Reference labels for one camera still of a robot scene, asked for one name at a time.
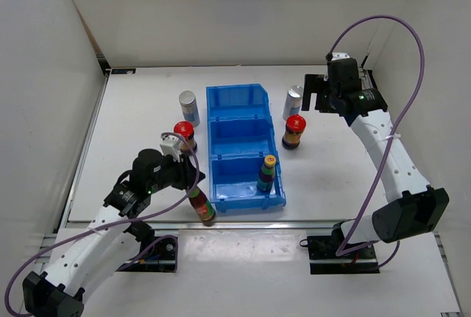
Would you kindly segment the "yellow-capped sauce bottle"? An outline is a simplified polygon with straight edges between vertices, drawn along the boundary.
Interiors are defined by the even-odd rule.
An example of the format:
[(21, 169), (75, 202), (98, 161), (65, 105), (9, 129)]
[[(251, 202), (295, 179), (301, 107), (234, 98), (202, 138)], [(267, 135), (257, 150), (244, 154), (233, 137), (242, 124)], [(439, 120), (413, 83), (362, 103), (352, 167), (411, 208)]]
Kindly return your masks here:
[(188, 200), (199, 216), (200, 221), (205, 226), (210, 226), (216, 217), (216, 211), (213, 209), (212, 204), (209, 202), (204, 192), (199, 187), (195, 187), (194, 190), (189, 193)]

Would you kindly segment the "green-labelled sauce bottle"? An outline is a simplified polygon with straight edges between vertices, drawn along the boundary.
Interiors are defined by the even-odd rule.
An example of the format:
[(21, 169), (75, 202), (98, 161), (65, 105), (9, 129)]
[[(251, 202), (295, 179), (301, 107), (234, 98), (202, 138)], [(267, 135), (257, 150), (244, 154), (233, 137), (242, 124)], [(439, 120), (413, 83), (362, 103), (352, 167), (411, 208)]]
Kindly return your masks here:
[(257, 188), (262, 192), (269, 192), (275, 180), (277, 159), (269, 154), (264, 157), (263, 165), (258, 174)]

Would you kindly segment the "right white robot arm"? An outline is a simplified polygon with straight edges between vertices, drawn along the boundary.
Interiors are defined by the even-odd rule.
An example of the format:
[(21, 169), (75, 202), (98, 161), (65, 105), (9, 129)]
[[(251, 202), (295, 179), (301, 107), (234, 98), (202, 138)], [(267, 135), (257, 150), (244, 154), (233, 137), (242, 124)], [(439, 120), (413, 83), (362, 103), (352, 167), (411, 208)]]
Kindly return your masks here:
[(419, 172), (395, 131), (381, 93), (363, 88), (357, 61), (334, 52), (326, 62), (324, 76), (305, 75), (302, 110), (309, 110), (314, 96), (316, 110), (344, 118), (374, 163), (373, 184), (382, 184), (387, 201), (371, 215), (361, 208), (357, 218), (336, 224), (331, 251), (346, 258), (379, 241), (393, 243), (434, 231), (450, 201), (446, 190), (433, 188)]

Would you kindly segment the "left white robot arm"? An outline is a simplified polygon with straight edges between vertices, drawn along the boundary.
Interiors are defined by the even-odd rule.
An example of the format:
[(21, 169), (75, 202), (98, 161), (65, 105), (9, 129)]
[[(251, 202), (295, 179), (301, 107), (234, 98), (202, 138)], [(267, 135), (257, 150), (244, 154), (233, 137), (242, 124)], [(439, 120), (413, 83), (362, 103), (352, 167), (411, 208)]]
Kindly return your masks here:
[(81, 316), (87, 298), (109, 276), (153, 253), (155, 231), (142, 215), (152, 195), (166, 188), (188, 195), (204, 177), (193, 152), (140, 151), (88, 228), (56, 243), (69, 247), (42, 273), (25, 276), (22, 290), (28, 315)]

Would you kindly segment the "right silver-capped white shaker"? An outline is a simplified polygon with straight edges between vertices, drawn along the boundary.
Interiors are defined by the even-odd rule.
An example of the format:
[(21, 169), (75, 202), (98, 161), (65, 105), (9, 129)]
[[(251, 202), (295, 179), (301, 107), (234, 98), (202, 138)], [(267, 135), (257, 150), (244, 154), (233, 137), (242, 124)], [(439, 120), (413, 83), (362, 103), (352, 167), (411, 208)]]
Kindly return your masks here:
[(286, 94), (286, 100), (283, 109), (283, 119), (286, 121), (291, 115), (300, 112), (303, 98), (303, 87), (300, 85), (292, 85)]

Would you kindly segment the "silver-capped white shaker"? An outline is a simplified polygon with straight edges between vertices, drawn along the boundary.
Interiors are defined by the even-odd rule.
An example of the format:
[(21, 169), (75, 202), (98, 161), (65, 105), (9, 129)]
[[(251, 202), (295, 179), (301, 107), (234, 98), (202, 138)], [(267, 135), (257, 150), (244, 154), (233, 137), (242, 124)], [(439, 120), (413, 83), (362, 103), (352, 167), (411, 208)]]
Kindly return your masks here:
[(291, 115), (300, 112), (303, 98), (303, 87), (300, 85), (292, 85), (286, 94), (286, 100), (283, 109), (283, 119), (286, 121)]
[(190, 122), (193, 127), (199, 126), (199, 111), (195, 94), (190, 90), (184, 90), (179, 95), (179, 103), (185, 121)]

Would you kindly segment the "left red-lidded sauce jar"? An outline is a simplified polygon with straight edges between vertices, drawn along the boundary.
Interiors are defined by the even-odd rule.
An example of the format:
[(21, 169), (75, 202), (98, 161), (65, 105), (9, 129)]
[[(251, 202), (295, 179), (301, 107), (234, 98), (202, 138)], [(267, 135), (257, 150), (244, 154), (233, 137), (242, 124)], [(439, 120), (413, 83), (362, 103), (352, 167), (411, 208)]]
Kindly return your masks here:
[(194, 152), (197, 151), (197, 143), (194, 138), (194, 127), (188, 121), (180, 121), (174, 125), (174, 133), (182, 135), (186, 139), (186, 143), (181, 146), (181, 151), (184, 154), (190, 154), (190, 149)]

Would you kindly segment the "red-lidded sauce jar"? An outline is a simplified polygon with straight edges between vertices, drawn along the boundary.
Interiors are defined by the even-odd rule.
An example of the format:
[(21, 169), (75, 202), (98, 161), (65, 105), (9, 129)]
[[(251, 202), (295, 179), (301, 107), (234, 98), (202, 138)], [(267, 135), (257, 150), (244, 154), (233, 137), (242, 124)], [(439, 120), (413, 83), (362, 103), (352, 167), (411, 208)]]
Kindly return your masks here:
[(290, 115), (286, 120), (282, 145), (285, 149), (296, 149), (306, 128), (306, 120), (299, 114)]
[(184, 154), (190, 154), (190, 149), (194, 152), (197, 151), (197, 143), (194, 138), (194, 127), (188, 121), (180, 121), (174, 125), (174, 133), (182, 135), (186, 139), (186, 143), (181, 146), (181, 151)]

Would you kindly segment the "right red-lidded sauce jar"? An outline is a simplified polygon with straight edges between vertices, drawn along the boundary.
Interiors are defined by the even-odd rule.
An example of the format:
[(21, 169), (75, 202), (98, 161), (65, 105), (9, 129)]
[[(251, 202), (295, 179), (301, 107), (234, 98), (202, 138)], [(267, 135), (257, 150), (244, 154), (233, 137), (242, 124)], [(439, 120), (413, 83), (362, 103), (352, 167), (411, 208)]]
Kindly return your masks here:
[(290, 115), (286, 120), (282, 145), (285, 149), (296, 149), (306, 128), (306, 120), (299, 114)]

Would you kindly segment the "blue three-compartment plastic bin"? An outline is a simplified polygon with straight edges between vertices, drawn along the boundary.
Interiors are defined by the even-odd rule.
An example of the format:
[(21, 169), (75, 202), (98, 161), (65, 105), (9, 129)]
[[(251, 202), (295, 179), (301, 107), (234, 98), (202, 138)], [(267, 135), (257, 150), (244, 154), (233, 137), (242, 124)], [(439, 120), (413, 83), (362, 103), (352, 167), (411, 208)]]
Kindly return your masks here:
[(270, 190), (258, 175), (268, 155), (278, 156), (269, 97), (259, 84), (206, 88), (210, 202), (219, 212), (286, 205), (280, 164)]

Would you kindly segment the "left silver-capped white shaker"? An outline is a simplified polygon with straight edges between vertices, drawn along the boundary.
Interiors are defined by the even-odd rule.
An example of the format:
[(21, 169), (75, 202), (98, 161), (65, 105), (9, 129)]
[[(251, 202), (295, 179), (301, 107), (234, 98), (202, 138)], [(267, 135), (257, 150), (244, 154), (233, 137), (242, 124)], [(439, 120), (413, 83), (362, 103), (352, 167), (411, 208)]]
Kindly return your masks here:
[(185, 121), (190, 122), (193, 127), (199, 126), (199, 111), (195, 94), (190, 90), (184, 90), (179, 95), (179, 103)]

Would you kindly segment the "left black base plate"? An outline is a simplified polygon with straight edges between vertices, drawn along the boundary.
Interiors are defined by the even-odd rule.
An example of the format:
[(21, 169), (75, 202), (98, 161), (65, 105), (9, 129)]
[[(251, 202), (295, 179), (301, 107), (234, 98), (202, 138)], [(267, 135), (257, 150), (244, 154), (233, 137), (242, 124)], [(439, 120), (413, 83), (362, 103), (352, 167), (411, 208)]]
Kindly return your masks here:
[(141, 243), (140, 252), (149, 249), (138, 260), (127, 262), (117, 269), (123, 272), (175, 273), (177, 271), (178, 237), (154, 236)]

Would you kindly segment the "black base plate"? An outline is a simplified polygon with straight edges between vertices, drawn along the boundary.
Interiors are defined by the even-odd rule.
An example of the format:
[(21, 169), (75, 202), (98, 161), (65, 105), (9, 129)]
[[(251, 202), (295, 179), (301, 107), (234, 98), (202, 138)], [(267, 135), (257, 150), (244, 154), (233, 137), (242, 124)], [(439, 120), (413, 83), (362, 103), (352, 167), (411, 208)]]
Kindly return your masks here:
[(308, 250), (311, 275), (379, 274), (373, 246), (337, 257), (330, 236), (308, 236), (300, 241)]
[(149, 249), (138, 260), (127, 262), (117, 269), (123, 272), (175, 273), (177, 271), (178, 237), (154, 236), (141, 243), (140, 252)]

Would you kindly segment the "aluminium frame rail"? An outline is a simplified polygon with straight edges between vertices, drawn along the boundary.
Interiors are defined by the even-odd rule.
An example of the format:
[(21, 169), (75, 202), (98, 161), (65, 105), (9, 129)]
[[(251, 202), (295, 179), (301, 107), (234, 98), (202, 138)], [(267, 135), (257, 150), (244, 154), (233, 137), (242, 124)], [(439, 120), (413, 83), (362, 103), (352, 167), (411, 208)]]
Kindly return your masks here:
[(180, 229), (332, 229), (339, 220), (322, 221), (227, 221), (204, 225), (202, 222), (148, 221), (148, 224), (161, 230)]

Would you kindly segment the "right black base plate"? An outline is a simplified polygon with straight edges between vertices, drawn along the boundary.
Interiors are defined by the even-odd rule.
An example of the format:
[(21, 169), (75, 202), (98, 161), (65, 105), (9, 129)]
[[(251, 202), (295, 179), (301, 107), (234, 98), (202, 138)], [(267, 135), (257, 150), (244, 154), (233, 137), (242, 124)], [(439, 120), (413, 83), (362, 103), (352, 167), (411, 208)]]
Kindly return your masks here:
[(330, 236), (308, 236), (300, 241), (308, 250), (311, 275), (379, 274), (373, 246), (337, 257)]

